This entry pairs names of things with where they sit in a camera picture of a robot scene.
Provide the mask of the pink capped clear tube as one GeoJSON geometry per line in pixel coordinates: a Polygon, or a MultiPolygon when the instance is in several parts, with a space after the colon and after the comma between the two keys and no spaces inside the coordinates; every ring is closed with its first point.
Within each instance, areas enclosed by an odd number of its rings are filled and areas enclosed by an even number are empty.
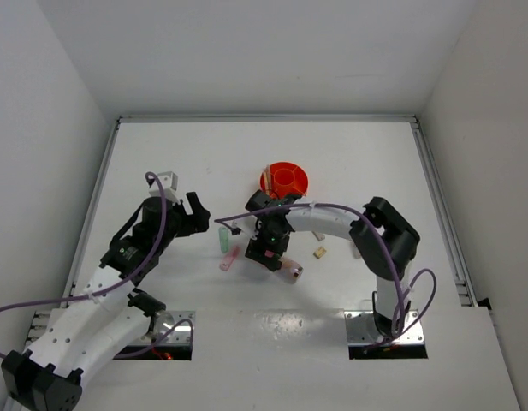
{"type": "Polygon", "coordinates": [[[298,262],[277,253],[269,255],[268,269],[286,283],[294,284],[302,276],[304,268],[298,262]]]}

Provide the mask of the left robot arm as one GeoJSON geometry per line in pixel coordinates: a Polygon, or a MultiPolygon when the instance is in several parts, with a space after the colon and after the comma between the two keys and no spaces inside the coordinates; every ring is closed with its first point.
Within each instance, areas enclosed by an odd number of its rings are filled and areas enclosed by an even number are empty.
{"type": "Polygon", "coordinates": [[[112,237],[108,252],[74,303],[23,352],[1,363],[9,396],[29,410],[72,410],[94,375],[110,360],[134,359],[163,343],[177,327],[193,339],[193,322],[174,318],[139,289],[175,239],[203,233],[210,213],[195,192],[181,202],[149,197],[112,237]]]}

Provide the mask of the orange highlighter pen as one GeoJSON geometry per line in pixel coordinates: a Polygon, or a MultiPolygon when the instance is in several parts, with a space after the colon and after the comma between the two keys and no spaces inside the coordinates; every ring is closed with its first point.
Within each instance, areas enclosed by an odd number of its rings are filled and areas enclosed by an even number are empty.
{"type": "Polygon", "coordinates": [[[274,186],[273,186],[273,176],[271,174],[271,169],[270,169],[270,179],[271,179],[271,185],[272,185],[272,194],[269,194],[270,197],[278,200],[280,198],[279,194],[276,192],[276,190],[274,189],[274,186]]]}

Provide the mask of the green correction tape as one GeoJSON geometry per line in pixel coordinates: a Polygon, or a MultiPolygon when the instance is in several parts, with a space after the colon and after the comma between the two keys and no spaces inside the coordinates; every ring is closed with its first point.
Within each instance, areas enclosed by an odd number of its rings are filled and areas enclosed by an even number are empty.
{"type": "Polygon", "coordinates": [[[218,233],[221,252],[227,253],[229,251],[229,229],[226,227],[220,227],[218,233]]]}

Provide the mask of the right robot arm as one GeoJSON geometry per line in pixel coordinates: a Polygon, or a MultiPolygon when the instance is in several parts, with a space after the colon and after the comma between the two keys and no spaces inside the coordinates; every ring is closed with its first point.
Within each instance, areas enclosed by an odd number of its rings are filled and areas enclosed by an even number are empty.
{"type": "Polygon", "coordinates": [[[403,277],[420,236],[386,199],[374,197],[359,212],[346,205],[304,202],[299,194],[277,200],[258,190],[246,210],[256,223],[245,256],[269,271],[282,268],[293,232],[314,231],[351,241],[377,277],[372,310],[378,332],[391,340],[404,330],[410,303],[403,277]]]}

